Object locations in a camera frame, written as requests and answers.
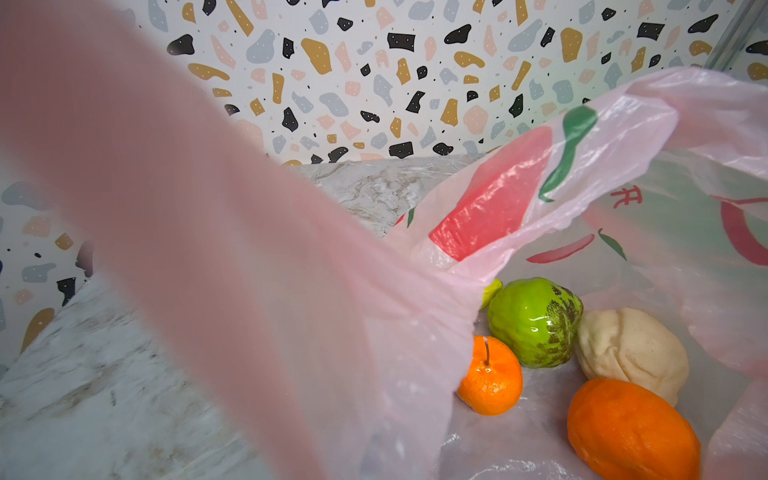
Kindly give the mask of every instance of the tangerine stem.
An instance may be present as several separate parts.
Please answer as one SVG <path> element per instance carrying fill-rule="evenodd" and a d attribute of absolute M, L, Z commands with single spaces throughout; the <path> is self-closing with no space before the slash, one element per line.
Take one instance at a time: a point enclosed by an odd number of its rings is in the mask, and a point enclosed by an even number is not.
<path fill-rule="evenodd" d="M 491 349 L 488 347 L 488 337 L 482 337 L 485 340 L 485 366 L 491 366 Z"/>

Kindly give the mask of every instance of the tangerine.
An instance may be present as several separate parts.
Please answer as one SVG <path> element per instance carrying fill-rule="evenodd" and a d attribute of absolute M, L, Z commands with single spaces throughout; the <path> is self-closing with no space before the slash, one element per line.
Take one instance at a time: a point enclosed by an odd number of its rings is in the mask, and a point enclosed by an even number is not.
<path fill-rule="evenodd" d="M 522 392 L 518 357 L 501 340 L 475 335 L 472 363 L 458 397 L 480 415 L 501 415 L 515 406 Z"/>
<path fill-rule="evenodd" d="M 666 400 L 639 385 L 596 379 L 576 392 L 568 440 L 605 480 L 696 480 L 701 443 Z"/>

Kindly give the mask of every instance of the wrinkled beige object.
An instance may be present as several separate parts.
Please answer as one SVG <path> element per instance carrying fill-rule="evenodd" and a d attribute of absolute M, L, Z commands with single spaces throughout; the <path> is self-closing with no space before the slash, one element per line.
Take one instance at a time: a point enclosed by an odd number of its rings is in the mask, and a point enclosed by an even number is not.
<path fill-rule="evenodd" d="M 633 308 L 586 312 L 576 357 L 588 379 L 632 382 L 672 406 L 688 379 L 688 356 L 680 340 L 661 322 Z"/>

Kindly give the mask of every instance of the red chinese character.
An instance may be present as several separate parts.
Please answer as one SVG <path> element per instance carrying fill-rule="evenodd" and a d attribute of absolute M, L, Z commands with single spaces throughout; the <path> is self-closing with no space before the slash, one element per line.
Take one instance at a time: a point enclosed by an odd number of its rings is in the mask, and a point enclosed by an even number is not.
<path fill-rule="evenodd" d="M 618 206 L 621 204 L 629 205 L 631 201 L 636 201 L 639 204 L 643 203 L 643 194 L 640 192 L 640 189 L 637 188 L 637 185 L 632 185 L 632 188 L 629 190 L 622 188 L 620 192 L 611 193 L 612 197 L 616 197 L 618 195 L 624 195 L 624 198 L 616 202 L 614 208 L 618 208 Z"/>

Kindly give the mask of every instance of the yellow lemon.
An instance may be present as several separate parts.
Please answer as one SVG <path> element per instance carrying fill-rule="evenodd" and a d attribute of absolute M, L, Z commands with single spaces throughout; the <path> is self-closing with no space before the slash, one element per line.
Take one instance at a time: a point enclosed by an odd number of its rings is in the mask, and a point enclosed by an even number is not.
<path fill-rule="evenodd" d="M 493 283 L 491 283 L 489 286 L 487 286 L 482 294 L 482 306 L 480 307 L 480 310 L 488 308 L 488 304 L 491 302 L 491 298 L 496 296 L 496 293 L 501 292 L 502 288 L 504 288 L 504 284 L 498 278 L 494 280 Z"/>

